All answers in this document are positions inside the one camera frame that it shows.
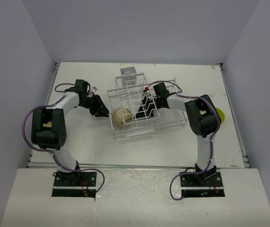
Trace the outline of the white wire dish rack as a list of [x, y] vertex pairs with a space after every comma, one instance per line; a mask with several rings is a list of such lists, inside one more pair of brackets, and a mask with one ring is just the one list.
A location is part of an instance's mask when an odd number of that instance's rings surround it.
[[185, 113], [157, 109], [156, 94], [144, 73], [115, 78], [115, 88], [107, 91], [113, 137], [126, 138], [169, 127], [184, 127]]

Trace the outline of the beige bowl with drawing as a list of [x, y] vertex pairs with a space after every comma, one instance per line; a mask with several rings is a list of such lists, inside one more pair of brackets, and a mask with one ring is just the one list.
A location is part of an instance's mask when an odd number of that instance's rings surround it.
[[127, 123], [133, 120], [132, 113], [128, 108], [117, 108], [112, 113], [112, 123], [118, 129], [123, 129], [126, 127]]

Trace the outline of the yellow-green bowl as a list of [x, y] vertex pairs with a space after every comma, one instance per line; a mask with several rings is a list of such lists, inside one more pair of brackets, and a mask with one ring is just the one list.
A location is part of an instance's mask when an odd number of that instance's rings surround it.
[[225, 113], [218, 107], [216, 107], [216, 111], [220, 117], [221, 123], [225, 122]]

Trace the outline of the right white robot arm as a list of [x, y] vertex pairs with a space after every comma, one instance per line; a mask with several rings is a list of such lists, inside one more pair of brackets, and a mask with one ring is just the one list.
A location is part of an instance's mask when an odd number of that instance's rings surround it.
[[155, 95], [150, 95], [150, 85], [143, 89], [143, 99], [135, 118], [150, 117], [154, 110], [166, 108], [183, 111], [187, 114], [192, 132], [197, 136], [198, 156], [193, 175], [198, 185], [207, 185], [216, 174], [214, 140], [220, 129], [220, 116], [208, 95], [186, 96], [182, 89], [170, 81], [151, 83]]

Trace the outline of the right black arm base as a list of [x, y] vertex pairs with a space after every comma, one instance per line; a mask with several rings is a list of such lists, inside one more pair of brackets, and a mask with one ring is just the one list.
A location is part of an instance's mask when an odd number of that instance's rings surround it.
[[180, 185], [183, 198], [225, 197], [220, 171], [205, 180], [197, 175], [182, 175]]

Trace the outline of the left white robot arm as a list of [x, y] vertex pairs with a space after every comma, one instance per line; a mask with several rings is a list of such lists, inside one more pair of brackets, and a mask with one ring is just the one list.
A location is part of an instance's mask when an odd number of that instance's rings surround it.
[[62, 96], [54, 103], [31, 110], [31, 143], [39, 152], [47, 152], [54, 159], [58, 170], [66, 173], [65, 180], [72, 186], [78, 185], [82, 174], [78, 161], [64, 148], [67, 140], [65, 116], [74, 108], [88, 109], [94, 117], [109, 117], [109, 110], [101, 97], [91, 91], [89, 82], [77, 79], [71, 87], [61, 91]]

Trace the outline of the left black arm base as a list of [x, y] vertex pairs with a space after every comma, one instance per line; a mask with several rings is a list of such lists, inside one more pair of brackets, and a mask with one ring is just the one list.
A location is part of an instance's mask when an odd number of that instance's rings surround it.
[[97, 172], [53, 173], [52, 197], [96, 197]]

